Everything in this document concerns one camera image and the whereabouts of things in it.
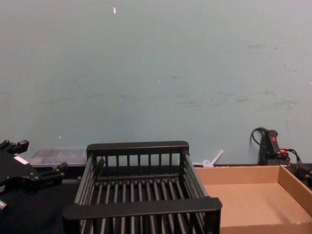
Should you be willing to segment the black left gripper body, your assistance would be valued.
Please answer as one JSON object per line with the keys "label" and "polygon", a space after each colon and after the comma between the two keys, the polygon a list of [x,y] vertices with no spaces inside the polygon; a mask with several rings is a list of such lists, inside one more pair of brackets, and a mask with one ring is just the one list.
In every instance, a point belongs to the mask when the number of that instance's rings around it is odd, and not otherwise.
{"label": "black left gripper body", "polygon": [[25,159],[0,152],[0,194],[27,190],[39,180],[39,173]]}

